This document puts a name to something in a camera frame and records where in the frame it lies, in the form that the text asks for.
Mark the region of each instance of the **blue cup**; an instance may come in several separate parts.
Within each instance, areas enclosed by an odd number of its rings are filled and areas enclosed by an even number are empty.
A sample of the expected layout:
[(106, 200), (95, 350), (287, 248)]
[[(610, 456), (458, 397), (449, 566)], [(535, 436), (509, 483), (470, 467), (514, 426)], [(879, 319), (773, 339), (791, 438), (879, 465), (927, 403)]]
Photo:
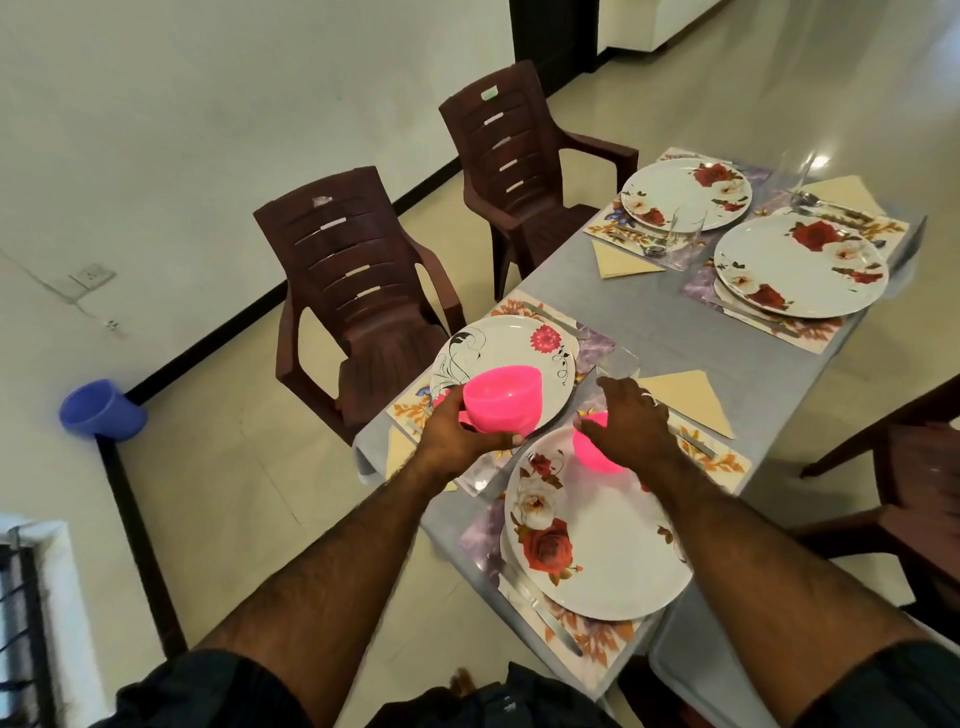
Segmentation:
[(147, 410), (137, 406), (109, 379), (75, 389), (60, 405), (60, 424), (67, 432), (117, 442), (130, 440), (147, 423)]

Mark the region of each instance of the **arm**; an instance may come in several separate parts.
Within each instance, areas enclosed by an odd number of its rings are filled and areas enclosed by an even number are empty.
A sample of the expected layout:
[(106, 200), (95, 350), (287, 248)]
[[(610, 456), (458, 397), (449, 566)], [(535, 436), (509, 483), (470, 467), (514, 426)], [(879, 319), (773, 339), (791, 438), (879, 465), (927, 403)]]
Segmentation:
[(584, 433), (631, 468), (677, 530), (697, 583), (780, 725), (878, 651), (925, 632), (853, 577), (720, 490), (677, 448), (667, 408), (630, 379), (601, 378), (608, 427)]
[(414, 456), (240, 604), (199, 649), (248, 657), (286, 685), (315, 728), (337, 719), (430, 499), (481, 454), (519, 435), (460, 427), (460, 388), (427, 421)]

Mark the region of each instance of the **plastic bowl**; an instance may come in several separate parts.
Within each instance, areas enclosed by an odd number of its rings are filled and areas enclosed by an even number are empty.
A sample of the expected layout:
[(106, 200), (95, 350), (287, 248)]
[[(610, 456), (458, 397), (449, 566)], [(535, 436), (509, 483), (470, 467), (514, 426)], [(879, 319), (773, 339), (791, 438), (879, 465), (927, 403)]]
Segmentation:
[[(607, 426), (606, 412), (597, 412), (596, 414), (586, 415), (581, 419), (590, 420), (591, 422), (595, 422), (602, 427)], [(580, 430), (573, 431), (573, 451), (577, 457), (580, 458), (580, 462), (582, 462), (592, 471), (597, 471), (598, 473), (620, 473), (621, 471), (626, 470), (626, 468), (621, 465), (617, 465), (599, 449), (597, 449), (597, 447), (590, 441), (589, 437), (587, 437), (587, 435)]]
[(464, 385), (468, 424), (480, 432), (529, 435), (543, 414), (543, 374), (536, 367), (497, 367)]

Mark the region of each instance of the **dark shorts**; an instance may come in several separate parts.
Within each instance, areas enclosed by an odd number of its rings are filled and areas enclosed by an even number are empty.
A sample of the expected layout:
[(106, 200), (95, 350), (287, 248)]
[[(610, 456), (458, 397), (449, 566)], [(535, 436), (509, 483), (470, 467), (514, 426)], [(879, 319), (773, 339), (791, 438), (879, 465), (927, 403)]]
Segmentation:
[[(386, 705), (371, 726), (504, 725), (503, 711), (524, 713), (539, 728), (592, 726), (612, 721), (563, 683), (510, 665), (504, 686), (487, 686), (467, 698), (446, 689), (407, 703)], [(228, 652), (190, 652), (117, 693), (117, 712), (102, 728), (206, 728), (284, 726), (312, 728), (296, 698), (271, 672)], [(795, 728), (817, 726), (960, 726), (960, 658), (935, 643), (886, 649), (846, 675), (816, 700)]]

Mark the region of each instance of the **white plate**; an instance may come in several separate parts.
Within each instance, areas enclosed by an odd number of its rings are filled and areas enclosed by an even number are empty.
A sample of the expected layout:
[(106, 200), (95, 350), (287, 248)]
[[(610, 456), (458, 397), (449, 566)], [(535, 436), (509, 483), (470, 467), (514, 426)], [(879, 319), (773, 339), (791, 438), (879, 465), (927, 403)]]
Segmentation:
[[(702, 209), (704, 230), (722, 228), (741, 217), (754, 199), (754, 189), (739, 171), (724, 162), (665, 159), (637, 170), (620, 193), (631, 217), (667, 232), (680, 206)], [(693, 232), (678, 221), (677, 232)]]
[[(525, 516), (519, 500), (536, 496), (553, 512), (539, 519)], [(504, 506), (510, 548), (524, 572), (571, 612), (637, 619), (669, 604), (690, 580), (657, 499), (630, 471), (602, 474), (585, 468), (573, 452), (572, 426), (544, 435), (527, 449), (511, 473)], [(547, 521), (550, 526), (544, 527)], [(533, 562), (524, 542), (535, 554)], [(543, 557), (539, 561), (537, 554)], [(553, 570), (553, 578), (544, 567)]]
[(527, 316), (489, 316), (457, 331), (433, 362), (430, 398), (497, 367), (527, 365), (543, 374), (537, 428), (559, 415), (573, 392), (580, 344), (560, 327)]
[(717, 243), (713, 263), (750, 305), (808, 319), (866, 308), (890, 280), (886, 262), (859, 233), (792, 212), (738, 225)]

